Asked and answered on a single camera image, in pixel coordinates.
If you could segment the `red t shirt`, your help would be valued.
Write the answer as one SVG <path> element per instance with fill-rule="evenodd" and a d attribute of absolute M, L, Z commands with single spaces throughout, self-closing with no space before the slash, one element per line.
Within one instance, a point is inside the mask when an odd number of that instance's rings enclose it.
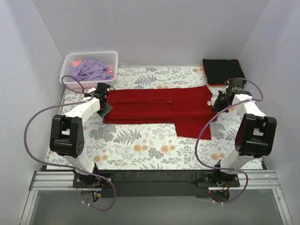
<path fill-rule="evenodd" d="M 197 138 L 216 113 L 207 86 L 112 90 L 105 124 L 173 123 L 177 136 Z"/>

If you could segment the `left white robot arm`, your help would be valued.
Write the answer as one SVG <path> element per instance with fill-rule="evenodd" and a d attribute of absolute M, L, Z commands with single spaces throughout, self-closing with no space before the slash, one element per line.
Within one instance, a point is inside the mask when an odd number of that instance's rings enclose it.
<path fill-rule="evenodd" d="M 88 187 L 96 187 L 100 176 L 94 172 L 96 165 L 89 159 L 84 149 L 85 122 L 95 114 L 106 116 L 112 109 L 107 102 L 110 85 L 98 83 L 85 94 L 84 102 L 64 115 L 55 115 L 52 119 L 50 150 L 67 159 L 79 173 L 84 174 L 83 181 Z"/>

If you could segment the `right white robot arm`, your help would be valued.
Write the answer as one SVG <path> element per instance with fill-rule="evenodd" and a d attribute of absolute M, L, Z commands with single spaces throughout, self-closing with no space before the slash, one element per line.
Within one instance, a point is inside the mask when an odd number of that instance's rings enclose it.
<path fill-rule="evenodd" d="M 232 78 L 226 82 L 226 89 L 218 92 L 213 105 L 213 112 L 227 112 L 234 107 L 241 117 L 234 150 L 220 160 L 220 170 L 212 174 L 213 183 L 223 186 L 229 181 L 229 175 L 237 173 L 246 163 L 254 158 L 268 156 L 271 153 L 277 120 L 264 114 L 256 105 L 263 100 L 253 98 L 244 90 L 245 78 Z"/>

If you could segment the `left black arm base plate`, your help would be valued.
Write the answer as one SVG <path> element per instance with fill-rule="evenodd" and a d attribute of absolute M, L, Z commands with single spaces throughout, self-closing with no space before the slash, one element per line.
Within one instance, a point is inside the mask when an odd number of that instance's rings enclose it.
<path fill-rule="evenodd" d="M 108 181 L 92 175 L 75 174 L 73 188 L 111 188 Z"/>

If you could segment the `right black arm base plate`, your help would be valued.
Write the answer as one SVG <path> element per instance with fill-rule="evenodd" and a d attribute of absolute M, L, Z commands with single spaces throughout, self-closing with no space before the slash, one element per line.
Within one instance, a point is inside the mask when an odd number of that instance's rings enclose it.
<path fill-rule="evenodd" d="M 217 188 L 209 190 L 210 198 L 216 202 L 227 202 L 230 197 L 230 188 L 240 187 L 238 175 L 220 171 L 198 172 L 191 176 L 191 181 L 199 188 Z"/>

